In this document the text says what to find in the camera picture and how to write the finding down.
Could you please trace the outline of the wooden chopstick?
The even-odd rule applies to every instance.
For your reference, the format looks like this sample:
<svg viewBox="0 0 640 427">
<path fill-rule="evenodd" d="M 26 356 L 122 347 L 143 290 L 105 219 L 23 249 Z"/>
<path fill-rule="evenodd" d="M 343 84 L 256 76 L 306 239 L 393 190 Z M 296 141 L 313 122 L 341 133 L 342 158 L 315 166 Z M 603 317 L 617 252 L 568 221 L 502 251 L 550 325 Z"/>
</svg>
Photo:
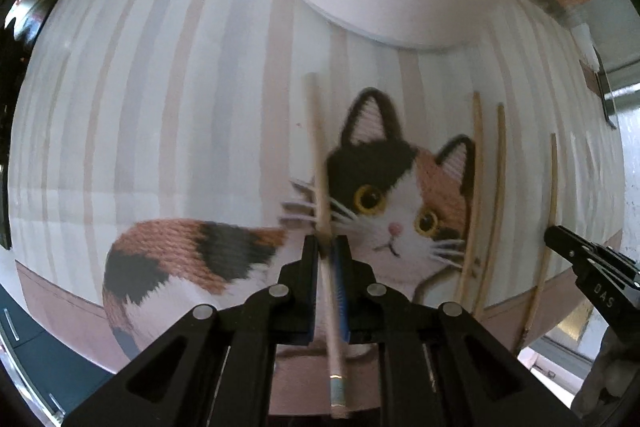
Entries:
<svg viewBox="0 0 640 427">
<path fill-rule="evenodd" d="M 491 227 L 486 259 L 480 277 L 474 303 L 473 317 L 480 321 L 484 315 L 487 298 L 494 277 L 498 248 L 501 239 L 501 229 L 504 213 L 504 200 L 506 199 L 506 108 L 503 103 L 497 105 L 497 154 L 496 154 L 496 187 L 494 207 L 492 207 Z"/>
<path fill-rule="evenodd" d="M 483 103 L 480 92 L 473 93 L 473 140 L 475 145 L 474 155 L 474 181 L 471 198 L 469 231 L 466 238 L 463 267 L 458 280 L 456 297 L 454 300 L 462 307 L 465 307 L 466 296 L 473 275 L 475 265 L 475 241 L 478 232 L 478 221 L 480 221 L 480 207 L 482 207 L 483 196 L 483 169 L 484 169 L 484 120 Z"/>
<path fill-rule="evenodd" d="M 326 136 L 323 130 L 318 75 L 308 72 L 303 77 L 307 130 L 309 135 L 312 170 L 314 170 L 314 235 L 319 246 L 319 274 L 323 301 L 323 324 L 326 328 L 328 354 L 330 409 L 336 419 L 349 417 L 346 395 L 346 363 L 340 322 L 340 307 L 332 253 L 332 211 L 329 180 L 326 173 Z"/>
<path fill-rule="evenodd" d="M 555 133 L 550 135 L 550 185 L 549 185 L 549 205 L 546 221 L 544 221 L 544 231 L 555 224 L 556 212 L 558 211 L 558 187 L 559 187 L 559 154 L 558 138 Z M 540 307 L 544 285 L 546 285 L 551 251 L 546 244 L 542 244 L 538 259 L 538 272 L 535 286 L 530 296 L 524 322 L 522 324 L 518 341 L 515 343 L 512 353 L 519 355 L 526 347 L 527 339 L 532 330 L 538 309 Z"/>
</svg>

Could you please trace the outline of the black smartphone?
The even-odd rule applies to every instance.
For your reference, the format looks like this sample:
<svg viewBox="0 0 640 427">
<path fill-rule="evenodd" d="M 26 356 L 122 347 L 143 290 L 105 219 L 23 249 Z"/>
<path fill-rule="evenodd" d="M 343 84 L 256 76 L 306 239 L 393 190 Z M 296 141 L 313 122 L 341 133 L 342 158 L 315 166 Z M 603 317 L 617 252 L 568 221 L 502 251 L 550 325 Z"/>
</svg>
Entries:
<svg viewBox="0 0 640 427">
<path fill-rule="evenodd" d="M 599 69 L 597 71 L 597 80 L 600 90 L 600 99 L 603 108 L 603 114 L 606 123 L 612 128 L 618 128 L 617 110 L 615 107 L 613 91 L 611 83 L 608 81 L 608 74 L 602 63 L 600 54 L 597 54 Z"/>
</svg>

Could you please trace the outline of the brown card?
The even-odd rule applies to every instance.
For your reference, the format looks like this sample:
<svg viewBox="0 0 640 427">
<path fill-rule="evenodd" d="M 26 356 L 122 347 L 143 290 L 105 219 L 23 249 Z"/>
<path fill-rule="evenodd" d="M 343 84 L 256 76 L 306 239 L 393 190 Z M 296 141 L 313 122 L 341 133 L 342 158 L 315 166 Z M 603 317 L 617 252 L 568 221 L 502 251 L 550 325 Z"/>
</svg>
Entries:
<svg viewBox="0 0 640 427">
<path fill-rule="evenodd" d="M 582 68 L 582 75 L 584 75 L 587 89 L 595 95 L 601 96 L 598 74 L 583 61 L 580 61 L 579 64 Z"/>
</svg>

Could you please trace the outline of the striped cat table mat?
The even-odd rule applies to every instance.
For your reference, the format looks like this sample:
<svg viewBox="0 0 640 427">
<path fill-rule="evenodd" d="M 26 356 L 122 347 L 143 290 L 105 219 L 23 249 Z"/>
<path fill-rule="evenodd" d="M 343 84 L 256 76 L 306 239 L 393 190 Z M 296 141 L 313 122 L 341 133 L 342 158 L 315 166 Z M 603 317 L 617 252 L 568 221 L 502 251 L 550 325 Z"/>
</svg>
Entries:
<svg viewBox="0 0 640 427">
<path fill-rule="evenodd" d="M 318 75 L 333 228 L 415 303 L 454 300 L 474 181 L 483 196 L 473 312 L 506 108 L 506 199 L 482 321 L 514 347 L 538 272 L 558 138 L 555 222 L 620 243 L 620 135 L 587 89 L 578 38 L 528 0 L 475 38 L 390 46 L 305 0 L 58 0 L 18 91 L 8 206 L 18 299 L 56 339 L 117 372 L 200 303 L 273 284 L 314 219 L 303 77 Z M 551 256 L 528 339 L 579 303 Z"/>
</svg>

